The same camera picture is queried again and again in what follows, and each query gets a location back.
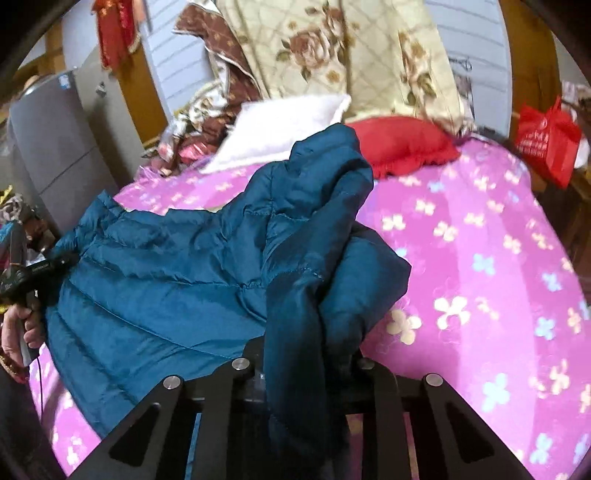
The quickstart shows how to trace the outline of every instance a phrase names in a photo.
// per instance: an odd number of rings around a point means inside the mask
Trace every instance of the metal bolt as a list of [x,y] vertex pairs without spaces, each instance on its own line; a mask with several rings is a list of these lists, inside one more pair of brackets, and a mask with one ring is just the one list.
[[234,368],[234,370],[246,370],[249,366],[250,366],[250,362],[248,361],[248,358],[236,358],[233,362],[232,362],[232,368]]
[[441,375],[428,374],[425,380],[427,380],[427,383],[432,387],[441,387],[443,385],[443,379]]
[[361,370],[371,370],[373,367],[375,367],[374,361],[370,360],[369,358],[360,358],[357,365]]
[[166,377],[164,379],[164,381],[162,382],[162,385],[164,385],[164,388],[166,388],[167,390],[174,390],[180,384],[181,384],[181,379],[179,377],[177,377],[176,375],[171,375],[170,377]]

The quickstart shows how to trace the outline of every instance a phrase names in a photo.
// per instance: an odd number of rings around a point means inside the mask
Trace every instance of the bed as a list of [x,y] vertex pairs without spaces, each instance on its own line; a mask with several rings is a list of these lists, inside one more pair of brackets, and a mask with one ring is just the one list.
[[[447,166],[377,181],[359,212],[358,220],[413,266],[408,293],[362,350],[397,374],[438,372],[536,480],[565,480],[591,442],[589,310],[523,163],[477,138],[460,150]],[[257,168],[140,179],[115,199],[159,215],[218,209]],[[31,390],[40,411],[43,382],[44,424],[70,473],[99,439],[61,386],[46,348],[40,359]],[[356,445],[358,422],[350,423]]]

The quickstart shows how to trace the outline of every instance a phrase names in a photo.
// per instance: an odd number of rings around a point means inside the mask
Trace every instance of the bracelet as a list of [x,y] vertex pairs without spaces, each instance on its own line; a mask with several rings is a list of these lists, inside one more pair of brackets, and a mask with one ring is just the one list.
[[20,384],[25,384],[29,380],[29,369],[17,365],[0,346],[0,365],[6,370],[12,379]]

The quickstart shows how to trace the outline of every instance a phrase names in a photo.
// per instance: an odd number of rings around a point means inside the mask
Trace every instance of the red pillow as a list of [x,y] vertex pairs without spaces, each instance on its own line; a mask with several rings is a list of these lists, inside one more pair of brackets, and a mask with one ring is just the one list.
[[409,116],[368,118],[349,124],[374,178],[408,175],[423,165],[443,165],[460,156],[452,139],[437,125]]

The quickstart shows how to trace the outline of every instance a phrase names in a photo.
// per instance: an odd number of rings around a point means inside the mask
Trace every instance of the quilted fabric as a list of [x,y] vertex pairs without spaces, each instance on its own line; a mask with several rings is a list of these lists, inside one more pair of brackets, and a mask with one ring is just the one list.
[[126,212],[99,196],[56,247],[80,262],[45,299],[55,365],[95,431],[165,376],[207,375],[266,332],[272,437],[310,459],[328,454],[327,383],[410,274],[355,221],[372,186],[355,133],[337,124],[260,168],[217,213]]
[[347,93],[345,33],[331,17],[342,17],[338,0],[221,0],[216,6],[266,97]]
[[463,105],[424,0],[216,5],[241,39],[265,97],[349,93],[346,118],[414,116],[452,134],[462,126]]

